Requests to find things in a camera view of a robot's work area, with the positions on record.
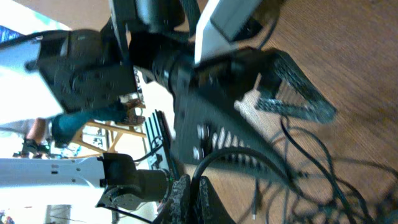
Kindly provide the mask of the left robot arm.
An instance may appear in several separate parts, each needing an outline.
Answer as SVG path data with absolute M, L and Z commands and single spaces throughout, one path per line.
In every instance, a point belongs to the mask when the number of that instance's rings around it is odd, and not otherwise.
M 329 123 L 335 107 L 291 56 L 237 43 L 256 36 L 270 1 L 111 1 L 102 30 L 47 30 L 1 44 L 1 122 L 110 105 L 137 89 L 135 68 L 174 98 L 176 158 L 204 169 L 244 164 L 274 179 L 292 167 L 235 109 L 261 77 L 255 107 Z

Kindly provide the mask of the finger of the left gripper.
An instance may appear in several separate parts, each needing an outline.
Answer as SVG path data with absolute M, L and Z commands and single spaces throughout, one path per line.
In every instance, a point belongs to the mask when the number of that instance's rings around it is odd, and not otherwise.
M 212 166 L 294 187 L 298 173 L 234 109 L 232 102 L 183 96 L 175 105 L 173 155 L 196 165 Z
M 330 123 L 336 108 L 318 91 L 293 58 L 284 51 L 266 53 L 265 74 L 255 108 L 316 123 Z

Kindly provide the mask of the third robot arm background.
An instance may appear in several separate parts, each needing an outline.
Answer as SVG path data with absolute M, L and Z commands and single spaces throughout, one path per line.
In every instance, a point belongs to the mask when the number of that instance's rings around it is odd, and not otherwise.
M 80 159 L 1 159 L 1 207 L 87 203 L 131 216 L 161 205 L 154 223 L 233 223 L 206 177 L 173 180 L 169 171 L 137 169 L 127 154 Z

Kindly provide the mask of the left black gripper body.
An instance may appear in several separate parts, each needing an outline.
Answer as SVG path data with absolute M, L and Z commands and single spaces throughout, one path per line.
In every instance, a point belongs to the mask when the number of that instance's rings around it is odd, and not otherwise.
M 173 70 L 177 135 L 172 152 L 178 159 L 195 162 L 194 147 L 201 158 L 224 147 L 223 131 L 272 162 L 280 160 L 280 154 L 234 108 L 252 90 L 270 58 L 270 53 L 245 48 L 199 65 L 184 62 Z

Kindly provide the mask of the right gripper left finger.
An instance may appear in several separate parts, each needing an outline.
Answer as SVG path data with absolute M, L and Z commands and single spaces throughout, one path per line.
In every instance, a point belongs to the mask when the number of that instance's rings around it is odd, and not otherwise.
M 190 176 L 184 174 L 173 183 L 170 195 L 162 211 L 152 224 L 186 224 L 189 218 L 190 205 Z

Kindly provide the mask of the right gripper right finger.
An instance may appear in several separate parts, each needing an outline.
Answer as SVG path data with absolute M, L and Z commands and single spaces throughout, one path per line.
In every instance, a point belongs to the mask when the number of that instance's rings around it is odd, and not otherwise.
M 200 177 L 197 200 L 194 203 L 194 223 L 235 224 L 226 211 L 208 177 Z

